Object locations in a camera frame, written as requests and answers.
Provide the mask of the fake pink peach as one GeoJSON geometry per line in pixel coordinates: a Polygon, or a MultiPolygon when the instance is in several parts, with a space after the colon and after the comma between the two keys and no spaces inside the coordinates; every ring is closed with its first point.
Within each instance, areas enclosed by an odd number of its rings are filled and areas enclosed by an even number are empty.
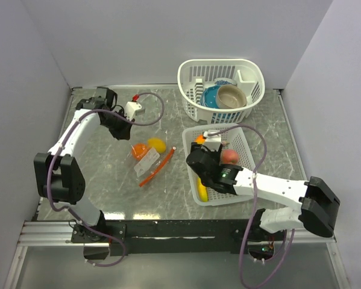
{"type": "Polygon", "coordinates": [[[221,153],[221,163],[237,164],[239,162],[239,154],[233,149],[225,149],[221,153]]]}

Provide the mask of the fake yellow banana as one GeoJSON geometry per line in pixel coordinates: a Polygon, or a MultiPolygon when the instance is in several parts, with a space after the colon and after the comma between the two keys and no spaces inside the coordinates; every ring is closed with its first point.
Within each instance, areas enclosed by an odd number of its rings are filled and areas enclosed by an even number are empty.
{"type": "Polygon", "coordinates": [[[207,188],[202,184],[201,179],[197,179],[198,195],[201,202],[207,202],[209,200],[207,188]]]}

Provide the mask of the clear zip top bag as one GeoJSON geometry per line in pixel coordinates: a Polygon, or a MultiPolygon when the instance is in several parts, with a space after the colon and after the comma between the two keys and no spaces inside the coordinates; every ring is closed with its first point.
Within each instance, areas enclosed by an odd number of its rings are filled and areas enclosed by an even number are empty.
{"type": "Polygon", "coordinates": [[[140,161],[135,160],[131,155],[133,159],[133,170],[136,173],[139,187],[144,187],[151,182],[155,176],[163,170],[165,165],[170,162],[176,150],[177,148],[175,146],[170,146],[166,143],[166,152],[163,154],[159,154],[154,148],[149,147],[149,151],[140,161]]]}

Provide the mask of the fake green orange mango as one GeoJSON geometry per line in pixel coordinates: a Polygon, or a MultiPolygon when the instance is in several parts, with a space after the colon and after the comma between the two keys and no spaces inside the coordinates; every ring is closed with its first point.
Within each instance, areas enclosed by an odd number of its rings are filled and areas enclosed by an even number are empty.
{"type": "Polygon", "coordinates": [[[206,138],[202,134],[195,139],[195,143],[197,143],[198,145],[203,145],[205,141],[206,138]]]}

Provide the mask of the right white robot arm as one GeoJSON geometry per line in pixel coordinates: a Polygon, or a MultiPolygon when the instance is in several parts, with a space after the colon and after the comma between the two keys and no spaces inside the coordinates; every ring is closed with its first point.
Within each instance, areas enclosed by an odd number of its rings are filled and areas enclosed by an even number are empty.
{"type": "Polygon", "coordinates": [[[340,200],[319,177],[292,181],[254,173],[234,164],[221,164],[220,152],[192,143],[186,158],[202,185],[218,193],[265,199],[282,204],[254,216],[251,233],[258,240],[282,230],[301,229],[325,238],[333,236],[340,200]]]}

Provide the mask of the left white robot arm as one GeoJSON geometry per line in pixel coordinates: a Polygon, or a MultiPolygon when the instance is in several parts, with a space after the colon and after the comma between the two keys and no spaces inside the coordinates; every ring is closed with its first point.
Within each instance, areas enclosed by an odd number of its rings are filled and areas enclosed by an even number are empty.
{"type": "Polygon", "coordinates": [[[107,235],[104,213],[84,195],[86,182],[77,158],[90,136],[99,126],[108,129],[113,138],[129,140],[137,112],[142,106],[129,101],[117,104],[118,95],[108,88],[97,88],[95,94],[80,100],[71,123],[47,153],[34,157],[37,191],[49,200],[55,211],[69,211],[81,225],[80,230],[94,242],[107,235]]]}

